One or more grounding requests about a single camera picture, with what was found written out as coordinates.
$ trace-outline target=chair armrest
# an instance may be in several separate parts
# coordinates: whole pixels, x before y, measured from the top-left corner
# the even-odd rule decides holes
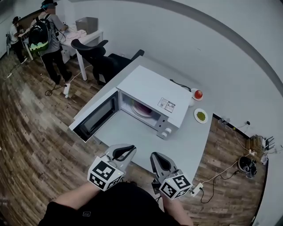
[[[108,43],[108,40],[103,40],[97,46],[105,46],[106,43]]]
[[[135,59],[137,59],[139,56],[143,56],[143,54],[145,54],[145,52],[144,52],[142,49],[140,49],[140,50],[138,50],[138,52],[132,57],[131,60],[135,60]]]

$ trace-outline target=open microwave door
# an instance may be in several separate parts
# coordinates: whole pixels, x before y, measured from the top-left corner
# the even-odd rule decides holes
[[[69,128],[87,142],[118,110],[118,90],[113,88],[82,113]]]

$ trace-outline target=black office chair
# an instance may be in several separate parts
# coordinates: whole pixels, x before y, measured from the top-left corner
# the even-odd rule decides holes
[[[106,43],[108,43],[108,40],[103,40],[98,45],[93,47],[81,44],[79,39],[74,39],[71,43],[72,47],[77,49],[80,55],[82,55],[82,57],[93,66],[93,76],[98,81],[99,85],[105,85],[104,82],[99,80],[100,74],[103,75],[105,82],[108,83],[128,64],[130,64],[139,56],[143,56],[145,53],[140,49],[132,59],[118,56],[113,53],[105,57],[104,54],[106,53],[106,50],[103,46]]]

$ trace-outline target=microwave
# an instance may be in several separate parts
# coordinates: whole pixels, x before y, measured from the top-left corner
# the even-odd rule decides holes
[[[160,138],[169,139],[181,127],[191,98],[190,91],[138,66],[69,128],[87,142],[117,111],[122,110],[156,130]]]

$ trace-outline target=gray box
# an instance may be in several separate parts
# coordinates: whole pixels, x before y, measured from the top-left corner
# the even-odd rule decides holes
[[[84,17],[76,20],[76,29],[85,30],[87,34],[91,34],[98,30],[98,18]]]

